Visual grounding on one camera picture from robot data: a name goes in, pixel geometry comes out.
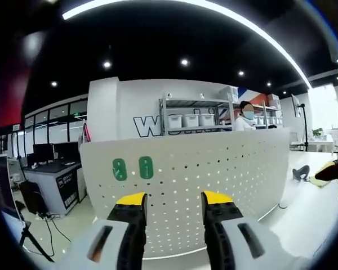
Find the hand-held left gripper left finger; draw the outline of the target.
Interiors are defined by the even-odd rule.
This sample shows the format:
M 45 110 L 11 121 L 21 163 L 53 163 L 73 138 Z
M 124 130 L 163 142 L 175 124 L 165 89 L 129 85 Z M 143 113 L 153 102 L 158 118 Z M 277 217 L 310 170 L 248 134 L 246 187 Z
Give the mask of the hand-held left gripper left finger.
M 70 269 L 141 269 L 146 244 L 147 194 L 120 198 L 106 219 L 73 242 Z

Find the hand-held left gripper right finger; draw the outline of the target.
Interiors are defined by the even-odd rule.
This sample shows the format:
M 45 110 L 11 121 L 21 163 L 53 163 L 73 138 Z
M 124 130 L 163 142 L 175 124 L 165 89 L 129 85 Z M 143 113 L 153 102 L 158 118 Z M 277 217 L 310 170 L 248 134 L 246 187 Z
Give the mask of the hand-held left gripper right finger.
M 203 191 L 201 198 L 212 269 L 285 269 L 285 251 L 271 230 L 244 217 L 227 195 Z

